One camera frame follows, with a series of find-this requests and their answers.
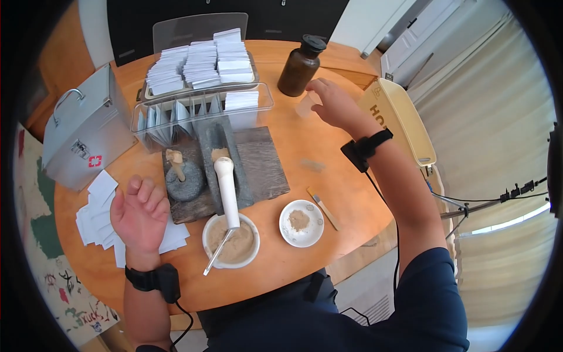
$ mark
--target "window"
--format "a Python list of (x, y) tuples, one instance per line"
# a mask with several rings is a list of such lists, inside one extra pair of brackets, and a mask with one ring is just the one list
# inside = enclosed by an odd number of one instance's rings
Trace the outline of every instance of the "window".
[(529, 212), (529, 213), (527, 213), (523, 216), (517, 217), (516, 219), (510, 220), (510, 221), (507, 221), (507, 222), (503, 222), (502, 224), (498, 224), (498, 225), (487, 226), (485, 228), (472, 231), (471, 234), (476, 235), (476, 234), (480, 234), (480, 233), (487, 233), (487, 232), (491, 232), (491, 231), (494, 231), (494, 230), (507, 228), (509, 226), (512, 226), (514, 224), (518, 224), (519, 222), (527, 220), (527, 219), (529, 219), (533, 216), (536, 216), (537, 214), (540, 214), (541, 212), (548, 210), (550, 207), (551, 207), (551, 205), (549, 203), (546, 203), (544, 206), (539, 207), (538, 209), (531, 211), (531, 212)]

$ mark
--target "plastic measuring cup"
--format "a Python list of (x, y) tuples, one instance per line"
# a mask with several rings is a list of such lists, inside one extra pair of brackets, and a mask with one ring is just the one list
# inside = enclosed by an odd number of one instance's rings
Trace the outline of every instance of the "plastic measuring cup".
[(312, 113), (311, 107), (315, 104), (322, 105), (322, 101), (317, 93), (309, 91), (303, 99), (295, 107), (295, 112), (301, 117), (309, 117)]

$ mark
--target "hand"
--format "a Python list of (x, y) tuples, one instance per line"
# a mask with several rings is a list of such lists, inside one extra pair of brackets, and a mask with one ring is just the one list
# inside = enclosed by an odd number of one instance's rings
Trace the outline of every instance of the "hand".
[(139, 175), (129, 180), (127, 194), (120, 189), (115, 191), (110, 207), (113, 229), (127, 251), (139, 256), (158, 256), (169, 213), (164, 189), (155, 186), (150, 177), (141, 179)]
[(369, 137), (382, 130), (379, 123), (362, 111), (336, 83), (324, 78), (313, 79), (305, 90), (314, 91), (323, 102), (322, 105), (313, 105), (311, 110), (324, 122), (348, 132), (352, 138), (357, 140), (364, 135)]

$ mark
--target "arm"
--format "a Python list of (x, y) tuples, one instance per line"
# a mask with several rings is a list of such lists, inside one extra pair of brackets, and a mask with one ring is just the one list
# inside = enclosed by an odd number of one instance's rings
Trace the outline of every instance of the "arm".
[[(314, 90), (323, 102), (311, 110), (325, 122), (348, 132), (354, 140), (382, 131), (379, 123), (361, 111), (335, 83), (319, 78), (309, 82), (307, 90)], [(435, 247), (446, 248), (440, 213), (416, 166), (394, 140), (377, 147), (368, 163), (399, 227), (402, 274), (422, 252)]]
[[(126, 245), (130, 269), (151, 271), (160, 266), (158, 247), (170, 213), (164, 190), (151, 178), (134, 175), (127, 192), (118, 189), (111, 203), (110, 218), (115, 232)], [(125, 324), (131, 344), (158, 346), (170, 350), (170, 316), (160, 291), (139, 291), (125, 281), (123, 297)]]

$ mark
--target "white mortar bowl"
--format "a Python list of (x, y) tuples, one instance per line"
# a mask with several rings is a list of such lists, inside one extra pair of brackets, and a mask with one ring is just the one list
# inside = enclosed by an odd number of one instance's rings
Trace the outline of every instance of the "white mortar bowl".
[[(221, 215), (221, 216), (219, 216), (217, 214), (213, 215), (207, 221), (207, 223), (205, 224), (205, 227), (203, 228), (203, 234), (202, 234), (203, 249), (207, 253), (207, 256), (209, 257), (209, 259), (211, 259), (211, 257), (213, 256), (213, 253), (211, 252), (211, 250), (209, 249), (209, 246), (207, 245), (207, 237), (208, 237), (208, 234), (209, 234), (209, 230), (215, 222), (217, 222), (220, 218), (222, 218), (224, 216), (225, 215)], [(242, 268), (244, 266), (247, 266), (251, 261), (254, 260), (254, 258), (256, 258), (256, 255), (258, 254), (258, 250), (260, 249), (260, 236), (258, 235), (258, 228), (252, 222), (252, 220), (250, 220), (247, 216), (239, 213), (239, 218), (240, 218), (241, 222), (244, 221), (250, 226), (250, 229), (252, 230), (252, 234), (254, 234), (254, 245), (252, 246), (252, 250), (248, 253), (248, 257), (245, 260), (238, 262), (238, 263), (224, 263), (217, 258), (213, 262), (214, 268), (217, 268), (217, 269)]]

